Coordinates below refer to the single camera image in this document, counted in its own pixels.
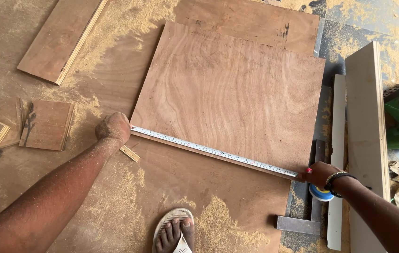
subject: hand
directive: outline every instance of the hand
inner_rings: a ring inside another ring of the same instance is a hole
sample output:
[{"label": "hand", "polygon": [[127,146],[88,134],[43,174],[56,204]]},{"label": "hand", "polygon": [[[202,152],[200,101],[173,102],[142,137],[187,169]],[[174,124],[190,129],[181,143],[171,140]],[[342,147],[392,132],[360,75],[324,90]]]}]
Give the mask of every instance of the hand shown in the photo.
[{"label": "hand", "polygon": [[116,139],[120,147],[123,146],[131,135],[133,127],[128,118],[121,112],[107,115],[95,128],[95,135],[98,140],[104,138]]},{"label": "hand", "polygon": [[335,166],[323,162],[314,163],[310,168],[312,169],[312,173],[302,172],[297,177],[312,183],[322,190],[325,188],[326,180],[331,174],[342,171]]}]

